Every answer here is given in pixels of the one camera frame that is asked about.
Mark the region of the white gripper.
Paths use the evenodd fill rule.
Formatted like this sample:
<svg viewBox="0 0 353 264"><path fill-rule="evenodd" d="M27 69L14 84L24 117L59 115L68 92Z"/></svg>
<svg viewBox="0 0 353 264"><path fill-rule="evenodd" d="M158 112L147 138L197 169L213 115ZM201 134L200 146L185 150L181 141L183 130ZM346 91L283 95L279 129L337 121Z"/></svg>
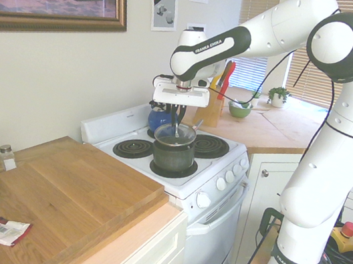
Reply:
<svg viewBox="0 0 353 264"><path fill-rule="evenodd" d="M170 114L170 124L178 128L184 118L187 106L207 107L210 94L207 88L180 89L172 82L160 82L154 85L152 100L158 103L167 103L167 112Z"/></svg>

